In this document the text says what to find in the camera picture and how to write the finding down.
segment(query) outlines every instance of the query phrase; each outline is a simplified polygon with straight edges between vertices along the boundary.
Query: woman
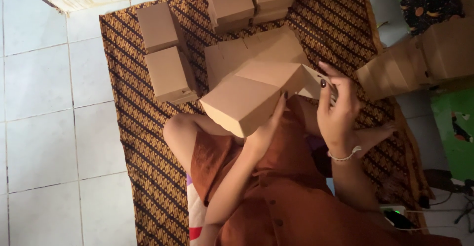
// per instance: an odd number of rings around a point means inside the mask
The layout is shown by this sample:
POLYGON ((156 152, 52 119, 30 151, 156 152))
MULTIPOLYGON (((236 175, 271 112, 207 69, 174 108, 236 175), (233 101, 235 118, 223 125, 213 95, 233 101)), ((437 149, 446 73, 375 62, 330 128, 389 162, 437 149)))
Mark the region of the woman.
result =
POLYGON ((351 80, 319 66, 337 88, 334 107, 323 80, 317 109, 298 96, 287 101, 284 93, 273 116, 245 140, 207 116, 181 114, 166 123, 164 139, 208 207, 199 243, 460 245, 402 233, 384 218, 360 158, 394 127, 354 131, 360 103, 351 80), (314 165, 305 133, 322 137, 329 148, 337 199, 314 165))

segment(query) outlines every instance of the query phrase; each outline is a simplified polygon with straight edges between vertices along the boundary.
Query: bracelet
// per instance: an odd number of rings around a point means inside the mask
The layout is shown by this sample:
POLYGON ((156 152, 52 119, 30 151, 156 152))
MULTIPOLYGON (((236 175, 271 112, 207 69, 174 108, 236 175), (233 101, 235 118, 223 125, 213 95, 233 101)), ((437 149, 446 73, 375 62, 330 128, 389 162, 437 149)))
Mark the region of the bracelet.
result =
POLYGON ((334 156, 332 156, 332 154, 328 151, 328 156, 336 161, 347 161, 349 159, 351 159, 351 157, 354 155, 354 153, 358 152, 358 151, 362 151, 362 147, 361 146, 356 146, 354 147, 354 149, 352 149, 352 153, 351 155, 349 155, 348 157, 346 158, 335 158, 334 156))

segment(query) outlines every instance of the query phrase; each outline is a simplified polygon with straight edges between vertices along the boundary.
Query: orange dress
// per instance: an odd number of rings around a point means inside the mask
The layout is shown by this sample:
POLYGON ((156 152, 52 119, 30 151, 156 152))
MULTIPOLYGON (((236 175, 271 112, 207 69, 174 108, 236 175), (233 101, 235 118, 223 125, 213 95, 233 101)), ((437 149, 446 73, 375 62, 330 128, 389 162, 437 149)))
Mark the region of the orange dress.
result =
MULTIPOLYGON (((216 245, 461 245, 455 238, 386 232, 338 201, 317 171, 304 132, 295 114, 285 111, 216 245)), ((241 151, 232 136, 197 134, 191 178, 206 206, 241 151)))

